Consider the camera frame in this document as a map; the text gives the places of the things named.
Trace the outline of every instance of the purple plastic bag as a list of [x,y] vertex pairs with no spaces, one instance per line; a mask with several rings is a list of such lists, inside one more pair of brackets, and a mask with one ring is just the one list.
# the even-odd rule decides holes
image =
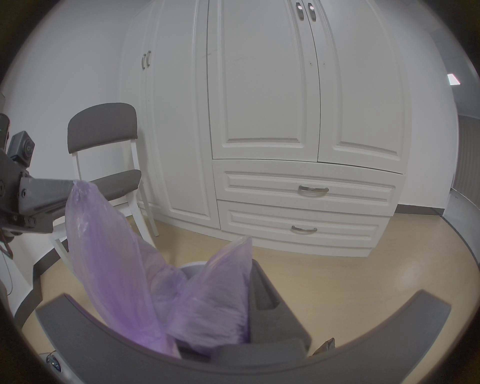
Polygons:
[[157,312],[167,315],[185,275],[139,238],[92,183],[74,181],[65,226],[73,271],[107,325],[146,348],[180,357]]
[[222,248],[188,282],[168,316],[167,333],[205,355],[248,342],[251,269],[250,236]]

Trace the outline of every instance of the beige floor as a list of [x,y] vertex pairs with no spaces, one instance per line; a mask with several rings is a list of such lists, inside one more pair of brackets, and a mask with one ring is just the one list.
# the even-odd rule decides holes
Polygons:
[[[157,248],[171,264],[207,260],[224,240],[158,223]],[[417,290],[452,305],[434,345],[404,381],[416,383],[459,337],[479,304],[480,273],[462,240],[438,216],[396,214],[368,258],[302,255],[254,248],[254,258],[313,338],[347,343],[393,314]],[[99,318],[81,283],[62,261],[41,277],[43,302],[62,292]],[[52,345],[33,313],[23,332],[37,353]]]

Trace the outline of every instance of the wardrobe door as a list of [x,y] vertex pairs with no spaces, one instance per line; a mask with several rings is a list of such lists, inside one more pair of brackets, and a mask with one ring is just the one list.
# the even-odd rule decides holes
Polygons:
[[405,173],[410,100],[395,36],[372,0],[311,0],[322,85],[318,161]]
[[[131,104],[137,113],[138,157],[148,201],[158,204],[158,181],[156,168],[147,143],[149,129],[146,115],[146,54],[149,50],[153,20],[158,7],[157,1],[144,6],[130,22],[120,59],[119,101]],[[129,143],[124,143],[125,159],[129,169],[133,168],[132,152]]]
[[220,228],[208,117],[207,14],[208,0],[162,3],[147,68],[147,118],[160,213]]
[[320,87],[301,1],[210,0],[214,158],[317,161]]

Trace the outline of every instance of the chair leg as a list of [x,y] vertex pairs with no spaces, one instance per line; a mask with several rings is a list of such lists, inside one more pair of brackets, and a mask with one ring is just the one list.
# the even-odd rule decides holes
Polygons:
[[156,229],[155,220],[153,219],[152,210],[150,209],[150,204],[147,200],[147,195],[145,194],[144,182],[140,180],[140,184],[138,185],[138,190],[140,191],[140,195],[142,197],[142,201],[144,203],[145,211],[147,212],[148,220],[150,221],[150,225],[152,226],[152,232],[155,237],[158,236],[158,229]]
[[138,201],[136,196],[137,191],[129,192],[125,195],[127,198],[128,206],[132,213],[133,219],[137,225],[137,228],[142,235],[142,238],[147,242],[150,243],[152,246],[155,247],[155,244],[150,236],[150,232],[148,232],[147,224],[145,224],[144,215],[142,215],[142,211],[138,207]]
[[63,263],[67,266],[68,269],[70,269],[73,272],[72,261],[70,260],[70,256],[68,255],[67,250],[61,243],[60,239],[56,239],[51,235],[49,236],[49,238],[50,238],[50,242],[53,245],[53,248],[55,248],[60,258],[62,259]]

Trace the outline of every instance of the cabinet handle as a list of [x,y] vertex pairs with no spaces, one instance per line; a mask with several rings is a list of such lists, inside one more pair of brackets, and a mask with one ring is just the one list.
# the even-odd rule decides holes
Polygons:
[[304,187],[303,185],[299,186],[299,193],[309,192],[309,193],[317,193],[317,194],[327,194],[328,191],[329,191],[328,188],[310,188],[310,187]]
[[297,233],[301,233],[302,235],[306,235],[308,233],[315,233],[317,231],[317,228],[314,228],[314,229],[303,229],[303,228],[298,228],[294,225],[292,225],[292,231],[293,232],[297,232]]
[[315,8],[312,3],[308,3],[308,11],[310,12],[310,18],[312,21],[317,21],[317,15],[315,14]]
[[297,4],[295,4],[295,8],[297,8],[297,13],[299,14],[300,20],[303,21],[303,7],[300,5],[299,2],[297,2]]

